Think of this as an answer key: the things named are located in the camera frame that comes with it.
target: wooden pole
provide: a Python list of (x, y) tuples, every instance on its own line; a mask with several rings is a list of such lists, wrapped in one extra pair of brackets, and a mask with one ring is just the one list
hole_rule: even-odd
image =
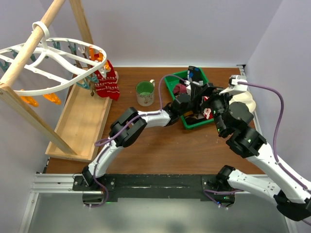
[(0, 90), (0, 99), (17, 111), (32, 126), (42, 132), (50, 141), (52, 141), (63, 152), (76, 155), (69, 145), (54, 130), (41, 119), (35, 111), (29, 107), (21, 98), (9, 87)]
[[(65, 0), (54, 0), (41, 19), (41, 22), (49, 27), (64, 2)], [(59, 135), (57, 135), (57, 133), (55, 133), (54, 130), (44, 122), (44, 120), (39, 117), (31, 107), (24, 103), (14, 90), (11, 89), (11, 86), (24, 69), (27, 60), (33, 54), (43, 36), (44, 32), (40, 27), (36, 27), (31, 33), (21, 51), (0, 79), (0, 99), (6, 102), (36, 129), (42, 132), (63, 152), (75, 155), (76, 153), (70, 148), (70, 146)]]
[[(55, 16), (59, 12), (60, 8), (64, 4), (65, 0), (54, 0), (51, 6), (48, 8), (47, 12), (41, 19), (47, 28), (50, 26)], [(20, 50), (8, 70), (5, 72), (3, 77), (0, 80), (0, 88), (4, 86), (12, 86), (15, 80), (18, 78), (21, 71), (24, 69), (24, 66), (27, 63), (27, 60), (33, 54), (40, 40), (42, 39), (44, 33), (40, 27), (36, 27), (29, 36), (28, 40), (24, 44), (23, 48)]]
[(84, 13), (81, 0), (69, 0), (72, 8), (72, 12), (77, 21), (82, 40), (84, 42), (94, 44), (91, 31), (88, 27), (86, 15)]

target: mug handle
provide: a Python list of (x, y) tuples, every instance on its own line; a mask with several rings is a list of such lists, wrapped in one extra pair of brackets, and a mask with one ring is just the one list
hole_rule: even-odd
[(154, 80), (154, 79), (151, 79), (149, 82), (151, 82), (153, 86), (155, 86), (155, 85), (156, 85), (156, 82), (155, 82), (155, 80)]

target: white mug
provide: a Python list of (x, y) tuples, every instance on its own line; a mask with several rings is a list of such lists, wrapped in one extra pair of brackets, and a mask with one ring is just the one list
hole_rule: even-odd
[(155, 84), (156, 82), (153, 79), (137, 84), (136, 97), (141, 106), (149, 106), (155, 101)]

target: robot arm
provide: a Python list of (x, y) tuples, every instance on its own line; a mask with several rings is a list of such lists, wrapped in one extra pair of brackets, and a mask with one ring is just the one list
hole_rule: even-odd
[[(111, 125), (108, 143), (104, 145), (99, 155), (83, 169), (82, 176), (87, 185), (91, 186), (94, 178), (103, 176), (117, 154), (123, 148), (132, 145), (145, 128), (169, 126), (176, 123), (180, 116), (189, 110), (202, 112), (210, 108), (219, 136), (223, 138), (230, 136), (226, 141), (230, 149), (255, 164), (273, 180), (273, 182), (262, 181), (233, 167), (224, 166), (216, 176), (221, 191), (235, 188), (253, 193), (269, 200), (283, 215), (295, 221), (311, 216), (311, 192), (300, 186), (293, 176), (307, 187), (311, 187), (311, 183), (279, 157), (276, 162), (266, 139), (248, 126), (254, 116), (244, 103), (229, 104), (232, 95), (247, 90), (246, 85), (238, 83), (240, 80), (246, 82), (244, 78), (240, 75), (232, 76), (229, 88), (226, 89), (215, 87), (212, 83), (196, 87), (197, 94), (192, 96), (191, 100), (189, 95), (181, 94), (159, 111), (140, 112), (129, 108)], [(202, 102), (202, 96), (209, 98)], [(285, 172), (280, 164), (292, 176)]]
[(98, 156), (83, 169), (82, 176), (87, 185), (92, 186), (94, 178), (103, 176), (120, 151), (132, 145), (145, 128), (176, 123), (181, 115), (189, 110), (194, 111), (194, 106), (198, 105), (193, 103), (195, 101), (191, 101), (189, 95), (181, 94), (159, 111), (141, 112), (133, 107), (126, 110), (110, 126), (109, 137)]
[(166, 126), (171, 120), (170, 115), (164, 110), (141, 112), (130, 108), (112, 124), (111, 131), (115, 130), (117, 133), (127, 121), (137, 116), (140, 117), (132, 123), (131, 128), (124, 131), (115, 140), (111, 140), (110, 143), (105, 144), (94, 161), (84, 168), (82, 175), (89, 186), (93, 182), (93, 174), (95, 174), (96, 178), (103, 176), (120, 151), (132, 145), (144, 128)]
[(301, 177), (277, 155), (274, 156), (266, 139), (248, 126), (253, 115), (244, 103), (234, 102), (229, 105), (231, 93), (245, 91), (240, 86), (246, 85), (238, 84), (241, 79), (241, 76), (232, 76), (229, 88), (225, 90), (211, 84), (207, 88), (211, 93), (210, 97), (201, 108), (211, 108), (220, 137), (231, 135), (226, 141), (230, 149), (259, 167), (274, 183), (247, 176), (229, 166), (223, 167), (219, 172), (218, 181), (225, 186), (242, 189), (272, 201), (283, 215), (292, 220), (303, 220), (311, 216), (311, 192), (299, 182), (307, 187), (311, 187), (311, 182)]

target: wooden surface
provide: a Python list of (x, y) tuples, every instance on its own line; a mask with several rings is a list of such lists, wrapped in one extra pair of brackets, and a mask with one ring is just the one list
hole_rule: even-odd
[(76, 155), (63, 153), (52, 142), (46, 154), (55, 158), (92, 161), (98, 152), (94, 142), (103, 135), (111, 102), (110, 98), (100, 98), (98, 95), (92, 97), (89, 90), (74, 85), (55, 131)]
[(84, 42), (94, 44), (93, 38), (91, 35), (91, 31), (88, 27), (86, 15), (84, 13), (83, 5), (81, 0), (70, 0), (70, 5), (72, 8), (73, 15), (76, 19), (76, 22), (78, 24), (78, 28), (80, 31), (80, 34), (82, 36), (82, 40)]
[[(160, 78), (187, 68), (116, 68), (119, 81), (120, 98), (113, 101), (103, 138), (107, 138), (110, 125), (127, 108), (151, 111), (159, 108), (157, 85)], [(237, 68), (204, 68), (210, 82), (227, 87), (232, 74), (240, 74)], [(155, 79), (155, 102), (142, 107), (136, 100), (135, 87), (140, 81)], [(162, 83), (163, 103), (172, 98)], [(233, 153), (225, 144), (226, 139), (219, 138), (214, 123), (194, 130), (185, 130), (180, 121), (169, 127), (154, 127), (142, 132), (137, 141), (121, 151), (111, 163), (108, 173), (122, 174), (216, 174), (224, 165), (230, 165), (249, 174), (262, 174), (262, 171)], [(81, 172), (87, 163), (51, 158), (47, 173)]]
[[(44, 14), (41, 22), (43, 22), (47, 28), (50, 26), (55, 16), (59, 12), (60, 8), (64, 4), (65, 0), (54, 0), (51, 6), (48, 8)], [(34, 31), (31, 33), (27, 41), (25, 42), (23, 48), (18, 53), (12, 64), (9, 66), (8, 70), (4, 73), (0, 80), (0, 88), (3, 86), (12, 86), (14, 81), (18, 78), (21, 71), (24, 69), (28, 59), (33, 54), (38, 43), (44, 36), (43, 30), (36, 26)]]
[(18, 112), (37, 130), (42, 132), (49, 140), (56, 143), (66, 153), (74, 153), (59, 135), (52, 129), (38, 114), (9, 87), (5, 86), (0, 90), (0, 99), (6, 102), (11, 108)]

